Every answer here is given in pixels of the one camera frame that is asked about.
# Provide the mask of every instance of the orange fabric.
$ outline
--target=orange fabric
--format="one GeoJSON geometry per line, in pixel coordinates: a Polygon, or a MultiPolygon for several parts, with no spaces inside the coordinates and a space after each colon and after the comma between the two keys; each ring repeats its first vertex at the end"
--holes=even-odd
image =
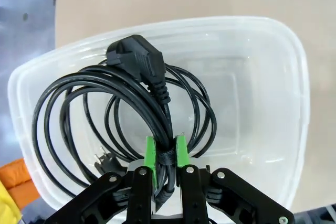
{"type": "Polygon", "coordinates": [[[20,210],[39,197],[23,158],[1,167],[0,181],[20,210]]]}
{"type": "Polygon", "coordinates": [[[23,158],[1,167],[0,180],[7,190],[31,180],[23,158]]]}
{"type": "Polygon", "coordinates": [[[29,180],[19,186],[9,189],[8,193],[20,210],[24,209],[32,201],[39,197],[39,194],[32,180],[29,180]]]}

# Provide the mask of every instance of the cable connector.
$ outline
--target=cable connector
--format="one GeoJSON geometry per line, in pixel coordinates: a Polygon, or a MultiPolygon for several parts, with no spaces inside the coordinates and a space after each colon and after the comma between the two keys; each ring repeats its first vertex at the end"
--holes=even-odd
{"type": "Polygon", "coordinates": [[[136,81],[146,84],[160,104],[170,102],[162,53],[144,37],[132,35],[112,43],[106,58],[107,66],[123,69],[136,81]]]}
{"type": "Polygon", "coordinates": [[[117,158],[112,153],[106,153],[103,147],[100,147],[103,152],[101,157],[94,155],[97,162],[94,163],[95,168],[101,175],[104,175],[108,172],[114,172],[120,176],[125,175],[127,172],[127,167],[122,166],[117,158]]]}

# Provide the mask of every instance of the metal prong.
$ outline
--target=metal prong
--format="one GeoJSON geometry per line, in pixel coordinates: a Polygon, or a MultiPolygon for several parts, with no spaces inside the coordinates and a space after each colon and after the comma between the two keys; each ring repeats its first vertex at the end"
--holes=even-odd
{"type": "Polygon", "coordinates": [[[104,150],[103,146],[100,147],[101,151],[104,153],[105,156],[107,156],[106,151],[104,150]]]}
{"type": "Polygon", "coordinates": [[[101,161],[100,161],[99,157],[96,154],[94,156],[95,156],[95,159],[97,160],[97,162],[101,165],[101,161]]]}

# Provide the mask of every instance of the white plastic tub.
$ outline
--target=white plastic tub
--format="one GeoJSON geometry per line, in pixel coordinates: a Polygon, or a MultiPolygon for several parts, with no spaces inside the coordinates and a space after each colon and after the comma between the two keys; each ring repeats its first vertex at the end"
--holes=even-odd
{"type": "MultiPolygon", "coordinates": [[[[212,170],[228,167],[269,197],[290,208],[303,167],[309,123],[309,80],[306,55],[298,37],[284,24],[258,17],[209,17],[137,26],[97,35],[51,51],[18,67],[8,84],[14,129],[25,162],[43,199],[59,209],[70,198],[61,192],[40,168],[31,142],[31,120],[44,89],[57,78],[94,65],[104,58],[107,46],[118,39],[141,34],[163,52],[165,62],[195,74],[206,87],[215,111],[218,131],[202,157],[212,170]]],[[[169,85],[174,134],[190,136],[193,110],[185,91],[169,85]]],[[[89,95],[96,126],[103,129],[103,112],[109,95],[89,95]]],[[[51,135],[56,152],[69,169],[84,179],[72,160],[58,123],[61,100],[51,115],[51,135]]],[[[126,137],[143,151],[150,131],[125,103],[120,120],[126,137]]],[[[82,100],[71,105],[71,126],[76,148],[91,167],[100,144],[88,127],[82,100]]],[[[42,124],[39,145],[55,177],[74,193],[81,188],[67,178],[47,151],[42,124]]],[[[164,205],[165,215],[181,211],[176,190],[164,205]]],[[[209,216],[229,222],[224,214],[209,208],[209,216]]]]}

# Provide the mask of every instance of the thin black wire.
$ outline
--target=thin black wire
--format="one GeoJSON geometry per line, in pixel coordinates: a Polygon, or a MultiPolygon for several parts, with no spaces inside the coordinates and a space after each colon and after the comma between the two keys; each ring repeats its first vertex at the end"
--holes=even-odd
{"type": "MultiPolygon", "coordinates": [[[[58,188],[60,188],[60,190],[62,190],[70,197],[74,197],[75,194],[70,192],[67,188],[65,188],[62,184],[60,184],[58,180],[52,175],[49,168],[45,164],[39,150],[37,139],[38,118],[41,112],[41,108],[49,96],[50,99],[47,103],[44,116],[44,131],[47,147],[50,151],[52,158],[54,159],[55,163],[60,167],[60,169],[75,183],[84,188],[87,187],[89,184],[93,183],[97,179],[97,177],[80,160],[80,157],[76,151],[76,147],[72,138],[69,107],[71,101],[80,95],[83,96],[84,112],[93,133],[95,134],[97,139],[101,142],[101,144],[109,152],[113,153],[119,159],[124,160],[126,162],[131,162],[133,160],[143,158],[143,156],[141,156],[137,151],[135,151],[131,147],[131,145],[123,135],[119,121],[120,100],[123,100],[126,103],[128,103],[145,120],[146,124],[152,131],[154,139],[157,141],[157,145],[161,150],[167,151],[174,145],[172,122],[168,105],[167,104],[159,105],[155,101],[155,99],[150,95],[150,93],[139,83],[137,83],[130,75],[128,75],[122,70],[108,66],[103,66],[105,63],[106,61],[102,61],[101,63],[99,63],[99,65],[83,68],[77,73],[69,74],[67,76],[58,79],[43,92],[34,110],[33,123],[32,123],[32,137],[33,137],[33,146],[37,159],[42,169],[48,176],[48,178],[58,188]],[[73,91],[73,88],[77,86],[83,86],[83,87],[73,91]],[[89,184],[77,178],[66,168],[66,166],[61,162],[61,160],[57,156],[52,146],[51,136],[49,132],[51,110],[55,101],[63,92],[66,92],[66,95],[59,116],[62,138],[68,151],[73,156],[74,160],[78,164],[81,172],[83,173],[84,177],[89,182],[89,184]],[[117,150],[111,147],[110,144],[103,139],[103,137],[101,136],[101,134],[98,132],[97,128],[94,125],[88,106],[88,93],[90,92],[104,92],[112,95],[104,114],[104,126],[111,143],[117,150]],[[112,107],[113,107],[113,118],[116,126],[115,128],[117,130],[117,135],[124,147],[118,143],[117,139],[114,137],[110,129],[109,115],[112,107]]],[[[195,118],[194,118],[194,127],[192,135],[187,146],[189,152],[191,152],[200,143],[211,121],[210,137],[206,142],[205,146],[194,155],[194,157],[200,157],[208,150],[208,148],[213,143],[217,131],[216,117],[210,106],[209,96],[202,83],[190,72],[182,68],[170,66],[167,64],[166,69],[171,75],[173,75],[173,77],[176,78],[176,79],[166,78],[166,82],[174,84],[186,90],[193,105],[195,118]],[[194,82],[196,86],[199,88],[200,93],[195,89],[193,89],[184,77],[187,77],[192,82],[194,82]],[[205,117],[202,127],[200,122],[201,116],[198,101],[205,108],[205,117]]],[[[173,166],[160,165],[160,170],[158,174],[158,181],[159,181],[158,192],[163,187],[167,179],[168,182],[166,187],[168,190],[172,190],[175,185],[175,168],[173,168],[173,166]]]]}

